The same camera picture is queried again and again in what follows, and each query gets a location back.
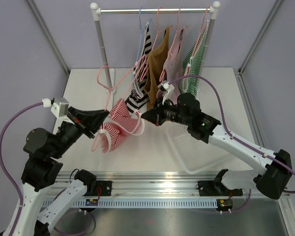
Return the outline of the pink wire hanger brown top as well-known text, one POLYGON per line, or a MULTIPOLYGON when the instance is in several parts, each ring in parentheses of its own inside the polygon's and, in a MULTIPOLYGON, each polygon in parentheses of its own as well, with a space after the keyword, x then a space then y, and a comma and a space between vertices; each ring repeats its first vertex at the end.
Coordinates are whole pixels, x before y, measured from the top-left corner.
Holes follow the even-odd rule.
MULTIPOLYGON (((158 36, 159 34, 164 31, 164 30, 160 30, 159 29, 159 12, 160 12, 160 9, 162 8, 162 6, 159 6, 158 10, 157 10, 157 18, 156 18, 156 28, 157 28, 157 32, 156 32, 156 36, 155 36, 155 40, 153 42, 153 45, 152 45, 152 48, 151 48, 151 51, 153 51, 154 47, 155 47, 155 44, 156 44, 156 41, 158 39, 158 36)), ((148 73, 148 56, 146 56, 145 60, 144 60, 144 63, 145 63, 145 66, 144 68, 142 69, 142 73, 141 73, 141 76, 140 76, 140 82, 143 81, 144 77, 146 76, 146 74, 148 73)))

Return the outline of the red striped tank top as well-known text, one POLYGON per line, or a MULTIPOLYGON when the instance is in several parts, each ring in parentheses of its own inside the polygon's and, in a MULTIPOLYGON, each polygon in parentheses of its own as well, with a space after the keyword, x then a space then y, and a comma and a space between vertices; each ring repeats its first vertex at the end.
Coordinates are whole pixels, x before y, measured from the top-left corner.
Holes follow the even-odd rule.
POLYGON ((136 110, 135 117, 129 114, 123 99, 112 107, 107 121, 101 124, 95 134, 91 150, 101 149, 103 154, 114 151, 130 136, 139 136, 145 129, 142 114, 136 110))

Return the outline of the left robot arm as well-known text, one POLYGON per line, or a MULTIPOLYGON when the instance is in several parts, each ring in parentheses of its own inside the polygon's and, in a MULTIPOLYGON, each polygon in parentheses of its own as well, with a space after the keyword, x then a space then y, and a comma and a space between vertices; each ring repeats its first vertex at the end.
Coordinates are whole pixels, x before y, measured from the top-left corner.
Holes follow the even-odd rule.
POLYGON ((69 121, 63 121, 53 134, 43 128, 36 128, 26 137, 24 152, 29 159, 18 186, 7 171, 2 159, 2 141, 6 127, 0 134, 0 166, 14 185, 19 195, 10 224, 2 236, 48 236, 68 209, 82 196, 90 196, 95 191, 101 193, 96 184, 96 175, 87 170, 79 170, 69 186, 44 210, 43 203, 63 167, 58 162, 63 154, 82 136, 93 139, 95 133, 109 115, 107 110, 81 111, 68 109, 69 121))

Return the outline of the black white striped tank top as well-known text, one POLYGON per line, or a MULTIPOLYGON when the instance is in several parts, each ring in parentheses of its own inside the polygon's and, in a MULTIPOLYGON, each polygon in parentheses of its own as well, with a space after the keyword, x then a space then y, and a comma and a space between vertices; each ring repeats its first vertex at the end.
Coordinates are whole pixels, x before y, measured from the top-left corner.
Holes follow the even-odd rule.
POLYGON ((133 75, 134 83, 132 90, 128 98, 126 99, 127 109, 130 114, 133 114, 135 110, 141 109, 148 101, 148 94, 145 92, 144 87, 148 79, 147 64, 148 55, 152 50, 152 40, 150 35, 150 25, 146 22, 144 28, 143 46, 139 53, 139 59, 136 62, 133 75))

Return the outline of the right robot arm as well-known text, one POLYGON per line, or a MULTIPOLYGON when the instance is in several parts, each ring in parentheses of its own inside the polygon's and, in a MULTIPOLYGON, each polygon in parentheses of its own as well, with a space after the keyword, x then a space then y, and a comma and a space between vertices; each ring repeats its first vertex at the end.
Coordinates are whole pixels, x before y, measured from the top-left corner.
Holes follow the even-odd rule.
POLYGON ((278 200, 292 176, 290 154, 266 149, 235 133, 227 133, 224 124, 201 111, 199 101, 185 93, 171 100, 158 99, 153 108, 142 118, 161 126, 166 121, 187 127, 187 132, 196 140, 221 148, 248 164, 250 171, 221 170, 214 179, 213 189, 219 195, 234 189, 257 189, 263 195, 278 200))

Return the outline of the brown tank top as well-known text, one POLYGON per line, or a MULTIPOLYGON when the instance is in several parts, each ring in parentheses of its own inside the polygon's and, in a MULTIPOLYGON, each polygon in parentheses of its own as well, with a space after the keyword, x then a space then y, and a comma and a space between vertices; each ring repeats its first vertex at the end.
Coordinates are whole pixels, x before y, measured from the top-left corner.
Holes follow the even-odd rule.
POLYGON ((147 110, 150 110, 156 101, 159 79, 163 65, 168 56, 169 37, 172 26, 167 26, 161 32, 157 32, 152 44, 152 50, 147 58, 148 72, 144 91, 148 95, 147 110))

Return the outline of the blue wire hanger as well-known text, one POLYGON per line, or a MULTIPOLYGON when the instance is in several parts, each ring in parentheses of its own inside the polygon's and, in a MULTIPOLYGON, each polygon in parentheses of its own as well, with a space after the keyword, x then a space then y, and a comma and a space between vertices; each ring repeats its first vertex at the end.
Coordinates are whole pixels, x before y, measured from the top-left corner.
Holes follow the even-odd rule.
POLYGON ((145 26, 143 27, 143 24, 142 24, 142 21, 141 21, 142 12, 143 12, 142 7, 140 7, 140 9, 139 9, 140 41, 139 41, 139 46, 138 46, 138 51, 137 51, 135 65, 137 65, 137 63, 139 61, 139 58, 143 54, 143 50, 144 50, 144 39, 146 38, 146 36, 145 36, 146 30, 147 30, 150 22, 152 21, 152 19, 150 18, 148 21, 146 21, 145 26))

